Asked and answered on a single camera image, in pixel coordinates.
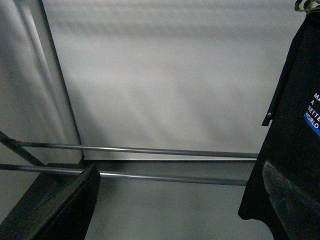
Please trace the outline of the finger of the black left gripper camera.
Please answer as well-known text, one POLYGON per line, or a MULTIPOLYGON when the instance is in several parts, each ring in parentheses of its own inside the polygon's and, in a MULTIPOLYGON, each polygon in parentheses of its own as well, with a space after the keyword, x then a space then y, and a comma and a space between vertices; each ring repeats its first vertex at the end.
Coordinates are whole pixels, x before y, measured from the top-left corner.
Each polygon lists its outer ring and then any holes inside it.
POLYGON ((75 176, 40 173, 0 224, 2 240, 83 240, 101 177, 92 164, 75 176))

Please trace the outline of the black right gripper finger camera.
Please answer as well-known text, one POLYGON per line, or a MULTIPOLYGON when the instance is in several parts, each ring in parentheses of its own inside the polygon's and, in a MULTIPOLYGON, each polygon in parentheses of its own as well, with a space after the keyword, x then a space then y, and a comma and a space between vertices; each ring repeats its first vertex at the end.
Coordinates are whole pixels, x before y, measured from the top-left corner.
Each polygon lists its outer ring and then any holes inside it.
POLYGON ((272 207, 290 240, 320 238, 320 203, 287 179, 270 162, 262 170, 272 207))

